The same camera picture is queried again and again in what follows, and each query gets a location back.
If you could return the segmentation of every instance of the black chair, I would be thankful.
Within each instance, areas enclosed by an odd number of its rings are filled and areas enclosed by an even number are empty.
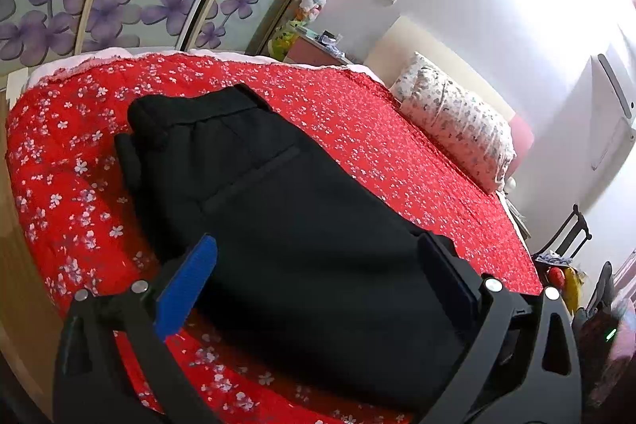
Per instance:
[[[581,242],[579,246],[577,246],[576,250],[573,252],[571,257],[574,257],[576,254],[578,254],[579,250],[583,247],[583,245],[592,239],[592,234],[589,233],[589,228],[588,228],[587,222],[585,221],[585,217],[583,216],[583,214],[581,214],[581,212],[579,211],[579,206],[575,203],[574,206],[572,207],[572,213],[570,214],[568,219],[565,220],[565,223],[561,225],[561,228],[559,228],[558,232],[554,235],[554,237],[552,237],[551,240],[549,240],[546,246],[540,249],[540,251],[538,251],[532,257],[536,258],[537,256],[541,255],[543,252],[545,252],[550,246],[552,246],[552,244],[557,240],[557,238],[565,230],[565,227],[567,227],[567,224],[570,222],[570,220],[574,218],[575,216],[576,216],[576,223],[574,224],[574,227],[572,227],[571,230],[567,233],[567,236],[565,236],[563,242],[558,246],[555,252],[557,255],[563,257],[565,255],[565,252],[567,252],[568,249],[570,249],[570,247],[572,246],[572,243],[574,243],[574,240],[579,235],[579,233],[581,233],[581,231],[584,231],[585,239]]]

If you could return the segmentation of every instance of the black pants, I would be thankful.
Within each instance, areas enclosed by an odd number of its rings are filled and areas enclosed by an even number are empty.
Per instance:
[[[434,400],[465,344],[419,266],[422,229],[244,85],[146,96],[128,120],[116,145],[142,228],[161,261],[215,237],[198,307],[228,339],[341,395]]]

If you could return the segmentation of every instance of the red object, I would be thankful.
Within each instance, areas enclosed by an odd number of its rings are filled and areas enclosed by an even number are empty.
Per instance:
[[[561,291],[565,287],[565,273],[557,266],[548,270],[548,282]]]
[[[44,78],[6,121],[6,158],[20,224],[62,314],[82,287],[113,294],[157,272],[113,144],[115,133],[128,131],[130,102],[147,94],[198,96],[237,82],[262,95],[393,209],[453,239],[458,254],[479,273],[495,275],[511,290],[541,291],[497,197],[454,166],[398,113],[389,91],[364,74],[184,54],[84,64],[81,71]],[[157,408],[125,336],[118,341],[142,403]],[[408,419],[298,385],[241,355],[196,314],[167,344],[201,397],[227,423]],[[382,351],[370,360],[382,361]]]

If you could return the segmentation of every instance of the yellow object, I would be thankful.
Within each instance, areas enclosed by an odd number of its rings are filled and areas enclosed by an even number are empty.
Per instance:
[[[578,308],[581,307],[581,280],[575,270],[572,268],[565,268],[565,287],[563,289],[563,301],[565,307],[573,315]]]

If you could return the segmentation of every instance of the pillow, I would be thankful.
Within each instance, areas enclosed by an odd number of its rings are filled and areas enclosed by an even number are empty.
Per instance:
[[[424,66],[400,112],[424,130],[485,192],[504,186],[514,159],[506,120],[475,93]]]
[[[393,83],[389,89],[393,94],[393,97],[400,103],[411,95],[413,85],[415,85],[415,80],[417,80],[417,73],[422,67],[428,67],[437,72],[443,72],[423,54],[416,51],[409,64],[402,69],[402,72],[396,82]]]

